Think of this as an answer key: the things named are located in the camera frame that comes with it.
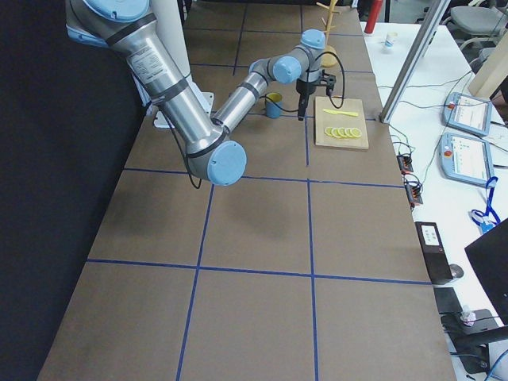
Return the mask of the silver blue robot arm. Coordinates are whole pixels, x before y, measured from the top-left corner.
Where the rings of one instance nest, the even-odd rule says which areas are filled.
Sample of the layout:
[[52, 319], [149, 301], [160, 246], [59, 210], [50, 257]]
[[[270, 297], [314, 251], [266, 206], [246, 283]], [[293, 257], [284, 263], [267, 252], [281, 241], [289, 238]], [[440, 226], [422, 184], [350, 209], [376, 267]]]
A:
[[290, 52], [253, 63], [227, 102], [209, 115], [191, 78], [175, 1], [67, 1], [65, 8], [68, 36], [122, 56], [179, 133], [176, 141], [188, 173], [218, 186], [231, 185], [244, 174], [245, 150], [229, 136], [269, 83], [297, 84], [298, 117], [304, 117], [309, 96], [321, 83], [325, 34], [309, 29]]

